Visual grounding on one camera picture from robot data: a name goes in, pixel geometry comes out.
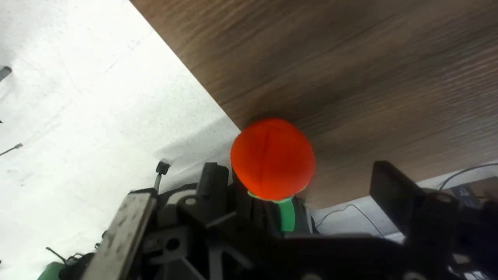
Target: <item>white wall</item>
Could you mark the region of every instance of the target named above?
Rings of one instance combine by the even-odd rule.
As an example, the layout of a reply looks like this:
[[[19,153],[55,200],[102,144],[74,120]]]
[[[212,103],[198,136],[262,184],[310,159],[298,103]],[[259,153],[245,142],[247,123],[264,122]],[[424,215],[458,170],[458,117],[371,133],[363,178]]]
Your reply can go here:
[[[127,0],[0,2],[0,279],[100,242],[125,195],[226,164],[239,130]]]

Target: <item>wooden surface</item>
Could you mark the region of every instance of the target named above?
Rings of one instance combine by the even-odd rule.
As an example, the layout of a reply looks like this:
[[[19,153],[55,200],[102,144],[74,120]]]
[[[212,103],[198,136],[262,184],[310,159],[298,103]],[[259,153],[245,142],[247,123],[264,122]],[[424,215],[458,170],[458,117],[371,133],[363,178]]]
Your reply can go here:
[[[368,195],[373,162],[426,179],[497,159],[496,0],[136,0],[244,128],[295,122],[320,172],[310,204]]]

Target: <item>orange ball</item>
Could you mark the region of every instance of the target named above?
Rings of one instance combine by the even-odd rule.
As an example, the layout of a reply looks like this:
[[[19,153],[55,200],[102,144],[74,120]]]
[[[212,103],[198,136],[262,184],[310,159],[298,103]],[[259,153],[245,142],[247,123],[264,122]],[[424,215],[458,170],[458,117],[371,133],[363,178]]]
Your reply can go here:
[[[312,144],[281,119],[250,125],[236,139],[231,162],[250,193],[265,201],[293,198],[307,189],[315,173]]]

